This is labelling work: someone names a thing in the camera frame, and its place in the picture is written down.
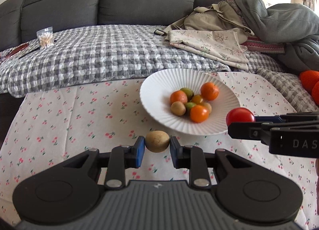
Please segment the orange fruits at edge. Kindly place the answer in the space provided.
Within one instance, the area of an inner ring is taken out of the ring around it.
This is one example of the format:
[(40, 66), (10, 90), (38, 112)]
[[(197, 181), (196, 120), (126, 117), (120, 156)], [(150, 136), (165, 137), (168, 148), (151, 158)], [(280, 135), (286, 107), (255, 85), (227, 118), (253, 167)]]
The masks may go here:
[(306, 70), (300, 73), (299, 79), (303, 88), (310, 93), (316, 105), (319, 104), (319, 72)]

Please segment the tan round longan fruit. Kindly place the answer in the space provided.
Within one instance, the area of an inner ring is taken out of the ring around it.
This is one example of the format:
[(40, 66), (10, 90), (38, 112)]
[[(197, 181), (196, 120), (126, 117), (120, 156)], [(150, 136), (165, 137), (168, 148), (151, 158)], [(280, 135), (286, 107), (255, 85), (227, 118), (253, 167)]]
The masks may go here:
[(208, 102), (202, 102), (201, 106), (203, 106), (208, 112), (209, 114), (212, 112), (212, 106), (210, 103)]

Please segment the folded floral cloth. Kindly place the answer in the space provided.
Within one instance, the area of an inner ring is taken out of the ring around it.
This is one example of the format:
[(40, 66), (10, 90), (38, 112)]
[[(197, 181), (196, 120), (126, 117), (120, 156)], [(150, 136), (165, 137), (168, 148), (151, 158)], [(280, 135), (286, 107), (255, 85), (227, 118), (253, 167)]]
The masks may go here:
[(248, 59), (244, 54), (247, 48), (240, 45), (235, 31), (171, 30), (165, 39), (171, 46), (184, 51), (248, 70)]

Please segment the tan longan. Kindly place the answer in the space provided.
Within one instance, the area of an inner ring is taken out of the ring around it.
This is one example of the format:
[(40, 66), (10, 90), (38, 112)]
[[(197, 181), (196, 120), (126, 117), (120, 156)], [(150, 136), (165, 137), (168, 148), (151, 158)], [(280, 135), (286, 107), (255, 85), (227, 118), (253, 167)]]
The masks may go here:
[(170, 143), (170, 136), (164, 131), (151, 131), (145, 137), (146, 148), (154, 153), (165, 151)]

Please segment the clear toothpick box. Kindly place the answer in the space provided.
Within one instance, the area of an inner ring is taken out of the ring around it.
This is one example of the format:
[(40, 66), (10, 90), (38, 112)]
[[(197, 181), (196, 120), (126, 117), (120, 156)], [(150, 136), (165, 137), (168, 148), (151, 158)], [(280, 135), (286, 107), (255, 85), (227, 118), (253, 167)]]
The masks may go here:
[(39, 42), (40, 49), (46, 49), (53, 46), (53, 27), (47, 27), (37, 31), (37, 39)]

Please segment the red patterned cushion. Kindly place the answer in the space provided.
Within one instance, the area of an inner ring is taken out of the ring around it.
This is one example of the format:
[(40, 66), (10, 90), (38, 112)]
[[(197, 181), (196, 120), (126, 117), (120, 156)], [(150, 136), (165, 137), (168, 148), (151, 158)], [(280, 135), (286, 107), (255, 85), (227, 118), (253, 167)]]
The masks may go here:
[(267, 54), (283, 54), (284, 44), (269, 44), (263, 42), (257, 36), (249, 36), (247, 41), (242, 44), (246, 46), (249, 51), (256, 51)]

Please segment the beige jacket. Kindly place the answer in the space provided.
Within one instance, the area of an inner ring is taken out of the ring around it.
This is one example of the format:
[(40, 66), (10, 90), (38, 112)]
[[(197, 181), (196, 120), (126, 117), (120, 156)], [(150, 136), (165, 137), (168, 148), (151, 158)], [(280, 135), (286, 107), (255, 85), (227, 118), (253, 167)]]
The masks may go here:
[(254, 32), (245, 25), (241, 17), (226, 1), (212, 4), (209, 7), (196, 7), (193, 12), (184, 18), (172, 23), (168, 30), (183, 29), (195, 31), (227, 31), (238, 29), (245, 35), (254, 35)]

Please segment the white ribbed plate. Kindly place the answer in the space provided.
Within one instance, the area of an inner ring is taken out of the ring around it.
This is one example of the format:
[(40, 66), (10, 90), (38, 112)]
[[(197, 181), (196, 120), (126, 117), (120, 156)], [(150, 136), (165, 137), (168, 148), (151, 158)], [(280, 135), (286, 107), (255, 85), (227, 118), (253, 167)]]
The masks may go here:
[[(202, 123), (194, 123), (187, 117), (179, 117), (170, 111), (170, 95), (187, 87), (195, 94), (206, 82), (214, 83), (220, 90), (209, 118)], [(240, 106), (235, 93), (216, 76), (192, 69), (165, 69), (148, 76), (140, 88), (140, 99), (147, 113), (160, 124), (180, 133), (190, 135), (215, 135), (227, 130), (226, 115)]]

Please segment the red tomato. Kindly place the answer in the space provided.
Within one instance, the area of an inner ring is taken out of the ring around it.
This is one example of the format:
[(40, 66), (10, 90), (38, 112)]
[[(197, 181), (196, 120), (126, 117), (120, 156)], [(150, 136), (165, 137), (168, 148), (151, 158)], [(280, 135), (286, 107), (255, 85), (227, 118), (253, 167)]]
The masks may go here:
[(254, 114), (247, 108), (238, 107), (228, 112), (226, 115), (226, 125), (229, 126), (234, 122), (255, 122)]

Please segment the small orange mandarin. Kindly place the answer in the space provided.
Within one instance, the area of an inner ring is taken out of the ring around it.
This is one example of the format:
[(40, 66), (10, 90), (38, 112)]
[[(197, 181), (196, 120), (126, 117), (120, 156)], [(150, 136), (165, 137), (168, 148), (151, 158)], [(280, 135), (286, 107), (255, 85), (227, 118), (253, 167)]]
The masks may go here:
[(174, 102), (181, 102), (181, 103), (187, 103), (188, 102), (188, 96), (185, 92), (182, 90), (177, 90), (173, 92), (170, 95), (170, 104), (172, 105)]

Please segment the amber brown cherry tomato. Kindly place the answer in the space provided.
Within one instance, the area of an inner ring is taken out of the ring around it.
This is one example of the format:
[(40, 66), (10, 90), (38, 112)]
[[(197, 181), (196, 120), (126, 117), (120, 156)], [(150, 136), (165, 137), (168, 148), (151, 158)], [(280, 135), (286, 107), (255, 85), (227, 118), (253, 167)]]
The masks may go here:
[(195, 103), (196, 105), (200, 105), (204, 102), (204, 98), (200, 94), (197, 94), (192, 97), (191, 102)]

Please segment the grey checkered blanket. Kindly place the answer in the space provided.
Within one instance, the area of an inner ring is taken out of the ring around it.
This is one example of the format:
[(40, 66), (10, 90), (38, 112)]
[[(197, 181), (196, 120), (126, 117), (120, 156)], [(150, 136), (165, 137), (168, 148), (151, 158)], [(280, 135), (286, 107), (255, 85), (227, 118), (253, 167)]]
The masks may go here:
[(8, 57), (1, 52), (1, 93), (27, 93), (79, 84), (136, 79), (167, 68), (232, 71), (221, 62), (178, 49), (154, 26), (102, 25), (56, 32), (54, 45), (40, 49), (31, 40), (23, 51)]

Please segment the orange cherry tomato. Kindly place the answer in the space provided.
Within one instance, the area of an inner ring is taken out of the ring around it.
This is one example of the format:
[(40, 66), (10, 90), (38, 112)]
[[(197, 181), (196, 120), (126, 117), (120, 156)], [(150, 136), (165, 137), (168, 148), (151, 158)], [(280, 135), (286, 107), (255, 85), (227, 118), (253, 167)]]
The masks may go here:
[(202, 123), (209, 117), (209, 110), (204, 106), (196, 105), (190, 110), (190, 119), (195, 123)]

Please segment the green reddish oval fruit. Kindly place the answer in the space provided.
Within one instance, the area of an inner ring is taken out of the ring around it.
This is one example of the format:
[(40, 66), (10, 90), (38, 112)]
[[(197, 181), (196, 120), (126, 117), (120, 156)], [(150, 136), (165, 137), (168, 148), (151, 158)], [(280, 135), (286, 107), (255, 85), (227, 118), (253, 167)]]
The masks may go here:
[(186, 109), (186, 114), (187, 115), (190, 115), (190, 111), (191, 111), (191, 109), (193, 108), (193, 107), (195, 107), (197, 104), (196, 103), (194, 103), (194, 102), (187, 102), (187, 103), (185, 103), (184, 104), (184, 106), (185, 106), (185, 109)]

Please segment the dark grey sofa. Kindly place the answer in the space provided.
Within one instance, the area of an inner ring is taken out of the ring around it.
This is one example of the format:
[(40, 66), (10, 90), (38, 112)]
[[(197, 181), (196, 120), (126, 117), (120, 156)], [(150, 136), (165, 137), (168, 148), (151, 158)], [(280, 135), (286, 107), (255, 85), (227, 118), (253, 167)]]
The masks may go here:
[[(79, 34), (98, 25), (167, 25), (197, 6), (222, 0), (7, 0), (1, 4), (1, 50), (5, 51), (53, 27), (55, 32)], [(1, 68), (1, 134), (5, 134), (27, 92), (55, 86), (92, 83), (106, 77), (101, 65), (90, 68), (69, 57), (57, 60), (23, 57)]]

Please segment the large orange mandarin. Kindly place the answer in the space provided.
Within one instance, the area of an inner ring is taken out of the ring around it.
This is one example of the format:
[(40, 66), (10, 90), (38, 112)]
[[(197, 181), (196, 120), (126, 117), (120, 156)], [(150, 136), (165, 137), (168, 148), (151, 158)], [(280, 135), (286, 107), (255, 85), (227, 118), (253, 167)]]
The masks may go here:
[(208, 101), (214, 101), (219, 95), (219, 88), (212, 82), (206, 82), (201, 86), (201, 95)]

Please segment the dark red flat packet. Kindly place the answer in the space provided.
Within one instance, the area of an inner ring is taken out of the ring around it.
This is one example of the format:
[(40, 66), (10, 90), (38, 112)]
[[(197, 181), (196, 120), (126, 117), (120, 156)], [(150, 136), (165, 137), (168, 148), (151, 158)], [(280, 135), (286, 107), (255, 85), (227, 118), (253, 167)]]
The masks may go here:
[(14, 48), (9, 53), (7, 53), (7, 55), (5, 57), (3, 57), (3, 59), (6, 60), (7, 58), (11, 58), (15, 54), (17, 54), (17, 53), (19, 53), (19, 52), (21, 52), (21, 51), (23, 51), (25, 49), (27, 49), (29, 51), (29, 53), (30, 53), (32, 51), (39, 50), (39, 45), (30, 45), (29, 43), (21, 44), (18, 47)]

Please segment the cherry print tablecloth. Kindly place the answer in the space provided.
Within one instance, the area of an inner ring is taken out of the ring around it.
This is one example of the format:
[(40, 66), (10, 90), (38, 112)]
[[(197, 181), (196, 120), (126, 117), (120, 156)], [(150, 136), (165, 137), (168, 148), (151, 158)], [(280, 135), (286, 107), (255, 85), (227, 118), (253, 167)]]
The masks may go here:
[[(20, 181), (87, 149), (109, 152), (121, 144), (134, 144), (149, 131), (164, 131), (140, 103), (141, 84), (141, 80), (101, 82), (27, 95), (1, 148), (1, 218), (11, 225), (19, 223), (12, 193)], [(180, 144), (205, 152), (225, 148), (294, 180), (303, 192), (297, 223), (304, 229), (318, 227), (313, 159), (272, 155), (259, 142), (232, 139), (226, 133), (166, 132)]]

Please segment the grey woven throw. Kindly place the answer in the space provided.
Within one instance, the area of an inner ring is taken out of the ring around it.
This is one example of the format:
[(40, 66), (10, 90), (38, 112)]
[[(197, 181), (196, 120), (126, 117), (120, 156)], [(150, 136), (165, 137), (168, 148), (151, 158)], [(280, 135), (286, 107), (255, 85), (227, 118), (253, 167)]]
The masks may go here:
[(303, 88), (298, 76), (260, 68), (257, 74), (271, 83), (298, 113), (318, 112), (318, 106)]

